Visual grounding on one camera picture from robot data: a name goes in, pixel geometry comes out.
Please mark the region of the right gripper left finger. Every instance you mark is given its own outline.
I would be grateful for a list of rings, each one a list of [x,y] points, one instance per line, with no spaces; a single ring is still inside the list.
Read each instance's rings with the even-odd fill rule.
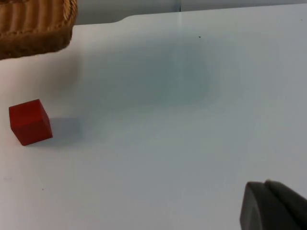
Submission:
[[[239,220],[242,230],[299,229],[286,207],[261,182],[246,184]]]

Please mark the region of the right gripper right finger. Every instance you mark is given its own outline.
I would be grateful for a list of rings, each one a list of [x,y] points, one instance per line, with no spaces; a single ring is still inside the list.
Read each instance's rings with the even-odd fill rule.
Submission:
[[[307,199],[281,182],[267,180],[264,184],[285,207],[300,229],[306,230]]]

